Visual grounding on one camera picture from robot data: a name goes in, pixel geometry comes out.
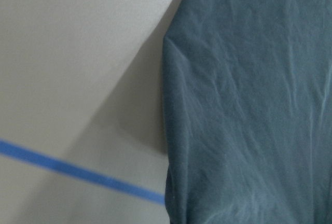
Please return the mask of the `black graphic t-shirt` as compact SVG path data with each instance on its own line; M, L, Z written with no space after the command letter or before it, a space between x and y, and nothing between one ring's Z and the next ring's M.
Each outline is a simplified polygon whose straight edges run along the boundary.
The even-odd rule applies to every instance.
M331 0L182 0L162 75L171 223L331 223Z

